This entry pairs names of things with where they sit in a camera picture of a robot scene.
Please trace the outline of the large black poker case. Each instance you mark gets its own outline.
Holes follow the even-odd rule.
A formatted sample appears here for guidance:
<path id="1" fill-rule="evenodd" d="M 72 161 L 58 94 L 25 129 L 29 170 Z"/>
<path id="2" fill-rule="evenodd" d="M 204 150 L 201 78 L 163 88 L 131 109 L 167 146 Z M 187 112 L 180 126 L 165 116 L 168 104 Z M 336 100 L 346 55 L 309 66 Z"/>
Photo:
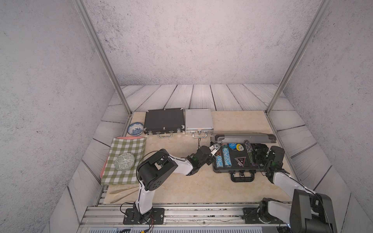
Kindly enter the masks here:
<path id="1" fill-rule="evenodd" d="M 270 177 L 271 170 L 281 169 L 284 150 L 276 143 L 276 136 L 263 133 L 212 134 L 210 144 L 220 145 L 215 154 L 213 171 L 229 173 L 235 183 L 252 182 L 257 172 Z"/>

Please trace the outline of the small silver poker case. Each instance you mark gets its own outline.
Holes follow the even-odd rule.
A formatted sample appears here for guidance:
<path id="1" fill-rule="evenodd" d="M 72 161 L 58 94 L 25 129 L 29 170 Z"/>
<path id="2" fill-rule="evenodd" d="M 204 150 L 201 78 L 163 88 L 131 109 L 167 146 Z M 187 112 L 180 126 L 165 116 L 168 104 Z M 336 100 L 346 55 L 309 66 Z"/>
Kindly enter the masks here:
<path id="1" fill-rule="evenodd" d="M 210 109 L 187 109 L 185 123 L 185 132 L 191 134 L 193 138 L 206 138 L 214 131 Z"/>

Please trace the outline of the black carbon poker case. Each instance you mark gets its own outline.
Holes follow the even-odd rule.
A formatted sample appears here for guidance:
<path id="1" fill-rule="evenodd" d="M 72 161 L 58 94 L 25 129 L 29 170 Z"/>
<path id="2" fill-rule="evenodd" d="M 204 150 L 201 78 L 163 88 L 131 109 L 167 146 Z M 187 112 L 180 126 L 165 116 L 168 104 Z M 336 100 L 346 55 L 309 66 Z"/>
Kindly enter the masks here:
<path id="1" fill-rule="evenodd" d="M 183 108 L 149 110 L 145 115 L 144 133 L 169 138 L 173 134 L 185 132 Z"/>

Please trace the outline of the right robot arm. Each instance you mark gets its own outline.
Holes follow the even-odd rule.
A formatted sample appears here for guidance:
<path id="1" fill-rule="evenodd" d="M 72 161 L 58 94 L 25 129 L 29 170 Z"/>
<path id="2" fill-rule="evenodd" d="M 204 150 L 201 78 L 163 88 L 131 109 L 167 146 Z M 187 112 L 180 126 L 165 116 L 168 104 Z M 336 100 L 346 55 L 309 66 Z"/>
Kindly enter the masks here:
<path id="1" fill-rule="evenodd" d="M 272 146 L 268 152 L 254 150 L 254 161 L 263 168 L 268 180 L 281 188 L 291 199 L 291 205 L 264 198 L 257 211 L 260 221 L 271 223 L 278 219 L 293 233 L 336 233 L 332 199 L 307 188 L 282 168 L 284 149 Z"/>

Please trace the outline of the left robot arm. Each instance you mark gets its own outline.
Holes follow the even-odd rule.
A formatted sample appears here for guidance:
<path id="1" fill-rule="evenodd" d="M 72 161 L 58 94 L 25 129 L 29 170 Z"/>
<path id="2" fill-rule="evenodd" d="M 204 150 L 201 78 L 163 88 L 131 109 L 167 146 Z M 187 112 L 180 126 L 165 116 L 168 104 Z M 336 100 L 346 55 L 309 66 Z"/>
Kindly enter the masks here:
<path id="1" fill-rule="evenodd" d="M 212 164 L 220 144 L 210 147 L 201 146 L 196 153 L 186 158 L 178 158 L 169 154 L 165 149 L 156 151 L 137 167 L 139 181 L 139 197 L 134 208 L 140 215 L 151 212 L 155 190 L 159 188 L 172 174 L 179 173 L 191 176 L 204 165 Z"/>

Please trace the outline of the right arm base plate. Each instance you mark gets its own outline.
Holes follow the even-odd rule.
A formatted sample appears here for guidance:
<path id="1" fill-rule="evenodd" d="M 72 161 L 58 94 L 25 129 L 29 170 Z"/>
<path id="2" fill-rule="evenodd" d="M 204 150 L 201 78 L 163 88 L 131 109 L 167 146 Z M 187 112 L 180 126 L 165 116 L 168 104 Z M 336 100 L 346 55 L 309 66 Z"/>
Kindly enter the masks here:
<path id="1" fill-rule="evenodd" d="M 272 216 L 261 216 L 259 206 L 255 208 L 243 208 L 243 215 L 241 218 L 245 221 L 245 224 L 284 224 L 284 222 L 279 220 L 278 218 Z"/>

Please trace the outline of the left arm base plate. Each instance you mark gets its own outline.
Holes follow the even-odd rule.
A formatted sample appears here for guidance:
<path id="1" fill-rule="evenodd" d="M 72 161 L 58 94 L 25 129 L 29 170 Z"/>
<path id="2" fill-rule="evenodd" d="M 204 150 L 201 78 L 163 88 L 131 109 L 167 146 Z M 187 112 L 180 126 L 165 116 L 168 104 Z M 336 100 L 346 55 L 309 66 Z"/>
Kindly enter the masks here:
<path id="1" fill-rule="evenodd" d="M 152 208 L 145 214 L 140 214 L 136 208 L 128 208 L 124 214 L 124 225 L 162 225 L 164 223 L 165 209 Z"/>

